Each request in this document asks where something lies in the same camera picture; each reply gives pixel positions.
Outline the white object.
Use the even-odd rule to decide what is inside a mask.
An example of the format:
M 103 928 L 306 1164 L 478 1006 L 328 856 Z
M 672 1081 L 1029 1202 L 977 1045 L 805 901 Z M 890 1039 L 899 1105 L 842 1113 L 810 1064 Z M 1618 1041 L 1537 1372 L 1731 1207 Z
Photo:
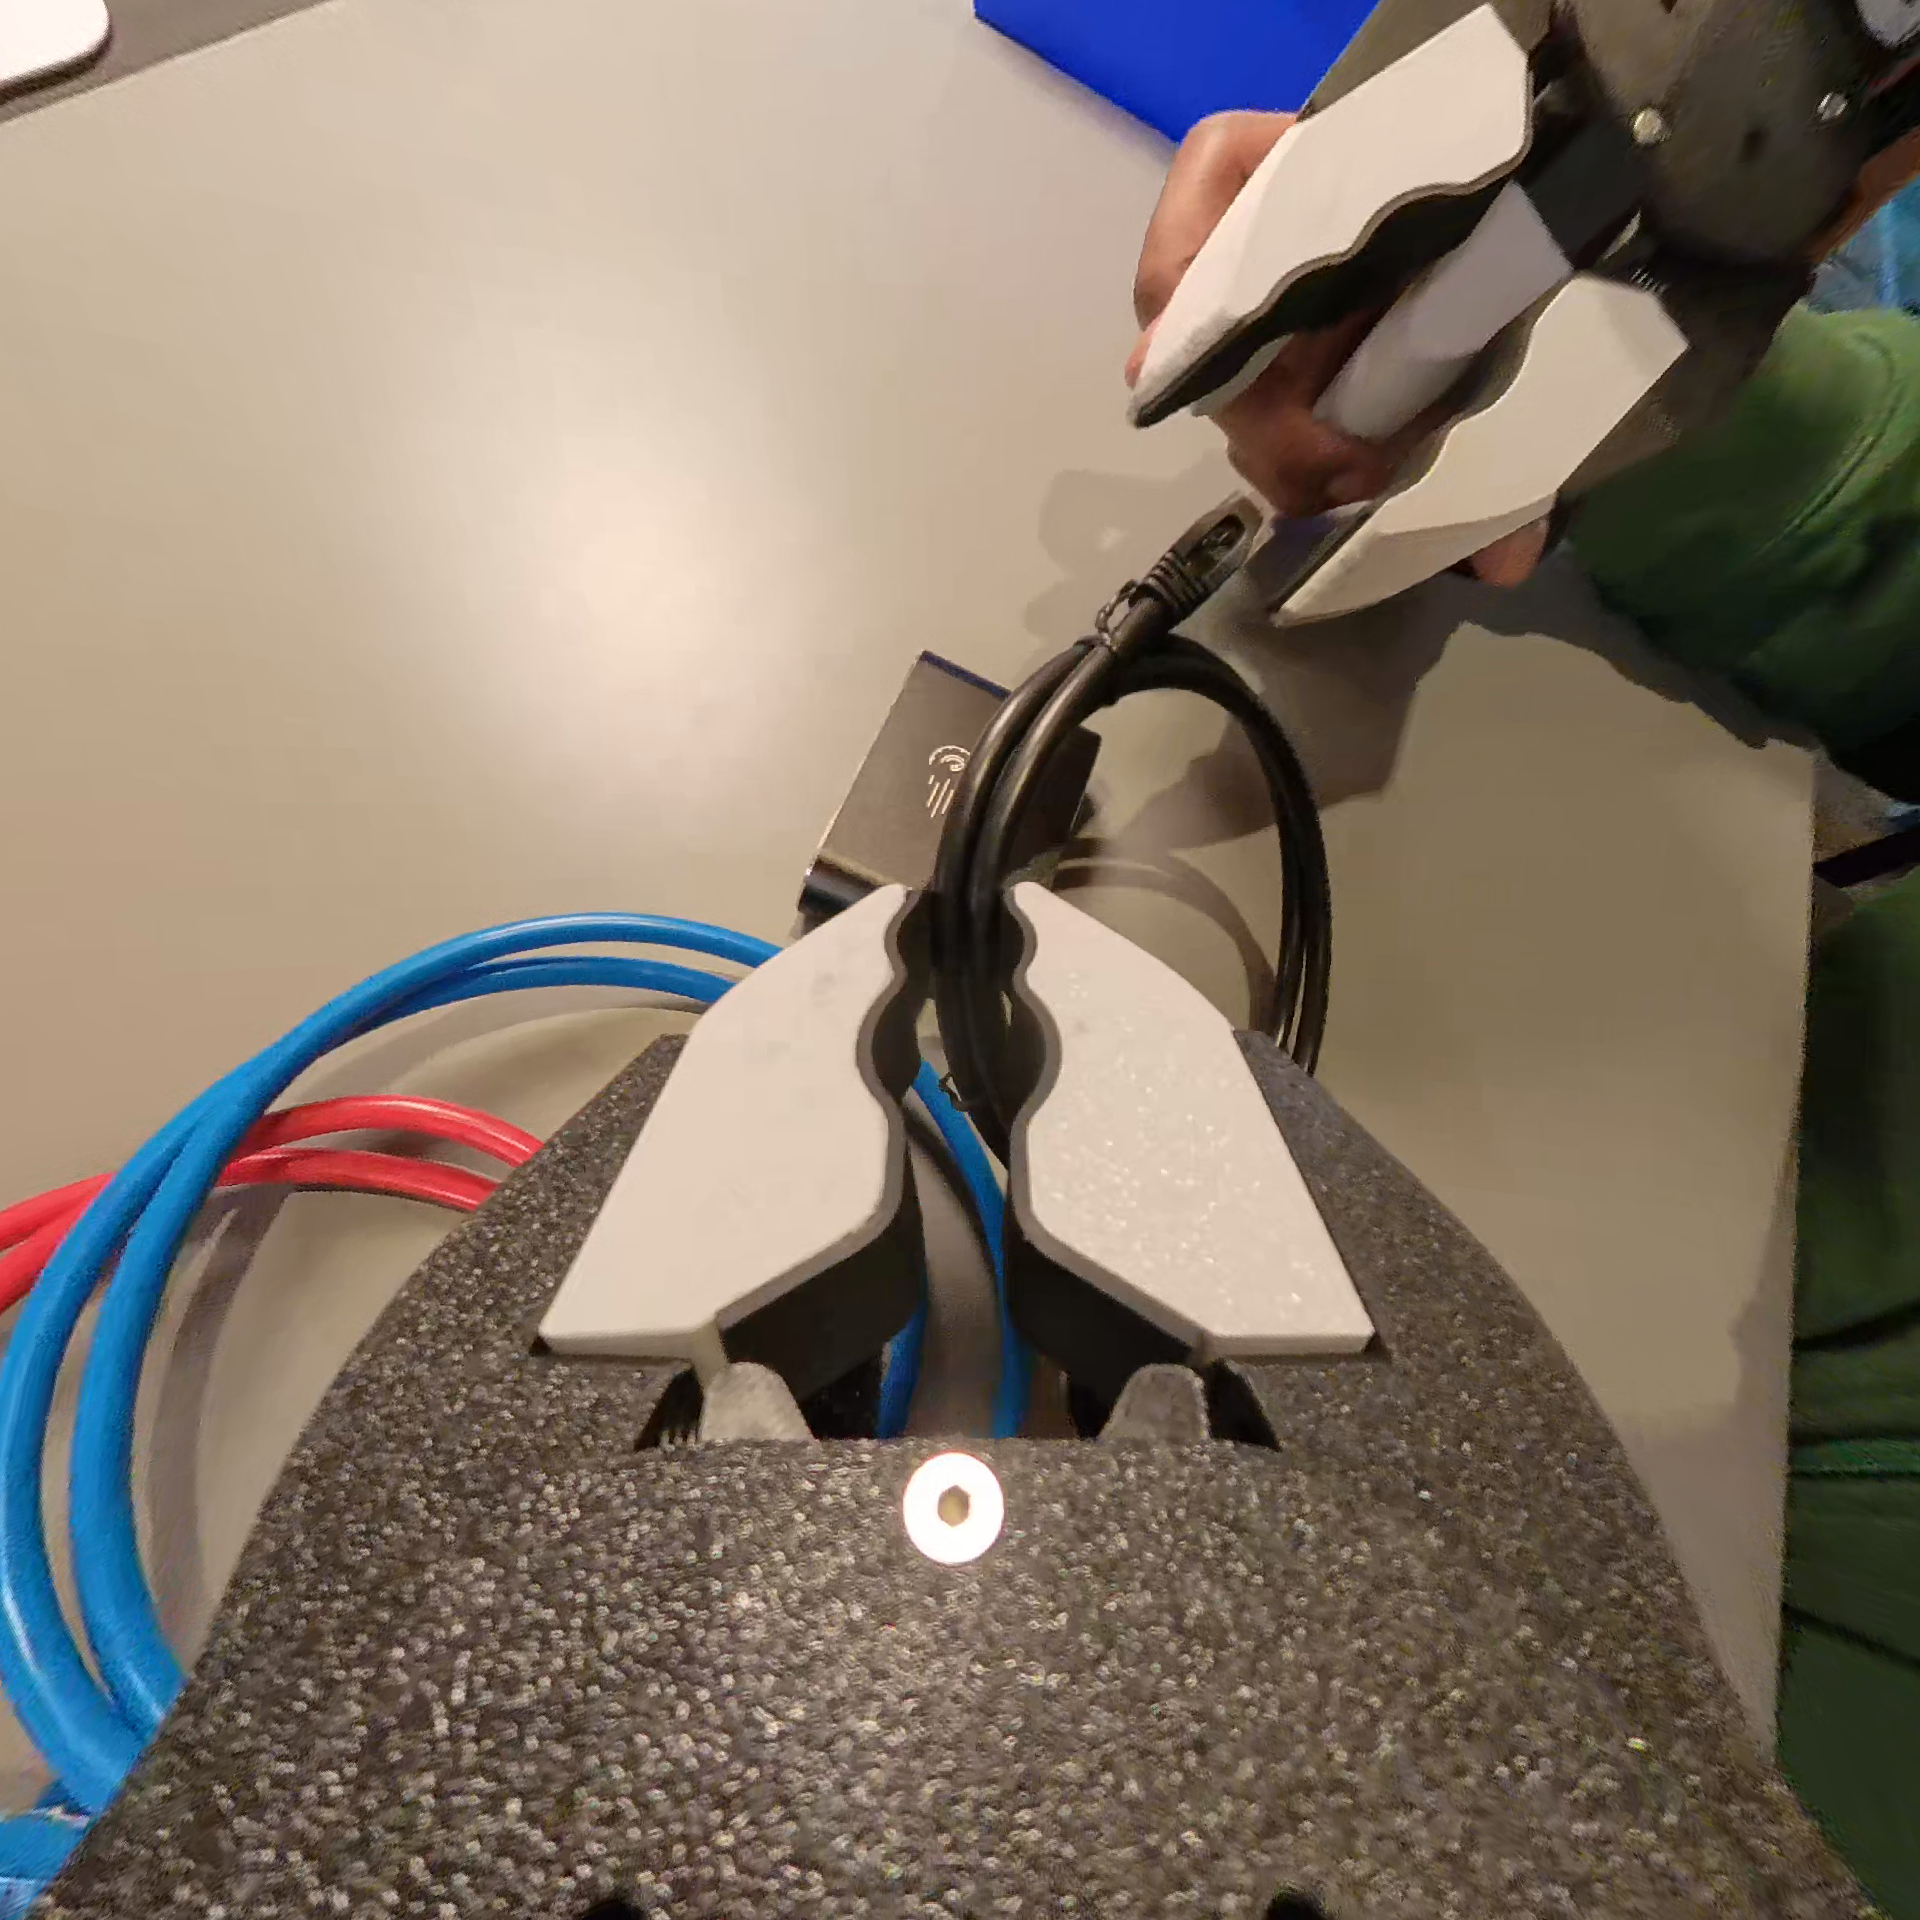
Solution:
M 110 40 L 106 3 L 3 3 L 3 104 L 94 68 Z

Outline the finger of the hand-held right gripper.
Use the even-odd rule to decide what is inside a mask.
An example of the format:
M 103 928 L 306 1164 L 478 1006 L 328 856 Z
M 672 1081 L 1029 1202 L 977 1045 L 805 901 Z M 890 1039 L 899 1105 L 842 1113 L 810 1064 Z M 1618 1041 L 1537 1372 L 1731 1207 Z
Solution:
M 1639 283 L 1574 277 L 1492 346 L 1451 416 L 1346 532 L 1277 588 L 1278 627 L 1356 616 L 1542 520 L 1688 342 Z
M 1550 231 L 1519 173 L 1533 134 L 1528 61 L 1548 5 L 1475 5 L 1428 25 L 1380 5 L 1325 85 L 1255 164 L 1169 294 L 1130 420 L 1209 415 L 1278 346 L 1351 316 L 1368 339 L 1333 372 L 1337 431 L 1403 431 L 1550 291 Z

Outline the person's right hand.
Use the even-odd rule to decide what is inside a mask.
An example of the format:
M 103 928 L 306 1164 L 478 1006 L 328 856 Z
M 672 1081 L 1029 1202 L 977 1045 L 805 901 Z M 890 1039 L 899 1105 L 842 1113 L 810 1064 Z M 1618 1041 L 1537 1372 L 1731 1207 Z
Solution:
M 1283 113 L 1216 113 L 1176 145 L 1141 240 L 1132 287 L 1141 332 L 1128 382 L 1135 382 L 1158 316 L 1209 231 L 1286 128 Z M 1277 515 L 1325 515 L 1377 496 L 1442 416 L 1429 407 L 1395 434 L 1368 440 L 1318 415 L 1324 390 L 1376 325 L 1377 312 L 1363 311 L 1330 329 L 1292 333 L 1261 378 L 1210 412 L 1235 471 Z

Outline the blue sheet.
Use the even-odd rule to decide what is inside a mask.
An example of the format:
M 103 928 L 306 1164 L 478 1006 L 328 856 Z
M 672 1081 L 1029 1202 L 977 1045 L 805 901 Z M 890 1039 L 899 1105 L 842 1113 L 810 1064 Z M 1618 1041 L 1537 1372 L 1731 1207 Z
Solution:
M 975 3 L 975 19 L 1169 140 L 1296 113 L 1371 3 Z

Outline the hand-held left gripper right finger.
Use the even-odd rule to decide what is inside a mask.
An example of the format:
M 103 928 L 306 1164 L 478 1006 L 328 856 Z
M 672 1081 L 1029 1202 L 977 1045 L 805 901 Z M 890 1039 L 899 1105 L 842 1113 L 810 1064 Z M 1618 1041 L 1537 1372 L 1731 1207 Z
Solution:
M 1027 1067 L 1005 1228 L 1015 1328 L 1092 1393 L 1146 1364 L 1364 1353 L 1376 1324 L 1232 1022 L 1031 880 L 1005 909 Z

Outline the dark grey port adapter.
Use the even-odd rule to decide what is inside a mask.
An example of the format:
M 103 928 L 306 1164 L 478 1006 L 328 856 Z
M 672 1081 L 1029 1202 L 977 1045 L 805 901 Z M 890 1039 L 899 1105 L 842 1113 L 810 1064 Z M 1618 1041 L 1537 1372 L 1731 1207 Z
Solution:
M 921 652 L 813 853 L 800 889 L 797 933 L 817 931 L 874 889 L 900 885 L 932 896 L 942 838 L 968 789 L 968 767 L 981 735 L 995 730 L 995 716 L 1011 698 L 1019 738 L 1053 698 L 1053 681 L 1062 683 L 1070 668 L 1074 655 L 1062 673 L 1031 675 L 1036 692 L 1027 685 L 1011 692 L 946 656 Z M 1079 726 L 1049 750 L 1019 832 L 1002 842 L 1002 867 L 1019 870 L 1057 856 L 1075 838 L 1083 829 L 1096 744 L 1096 735 Z

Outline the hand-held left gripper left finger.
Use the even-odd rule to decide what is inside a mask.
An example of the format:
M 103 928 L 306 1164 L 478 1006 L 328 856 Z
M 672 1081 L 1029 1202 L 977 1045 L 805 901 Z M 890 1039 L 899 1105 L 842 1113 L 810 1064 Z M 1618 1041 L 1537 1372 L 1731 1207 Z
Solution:
M 679 1361 L 702 1383 L 756 1363 L 810 1398 L 911 1322 L 921 909 L 878 885 L 700 1017 L 541 1316 L 543 1349 Z

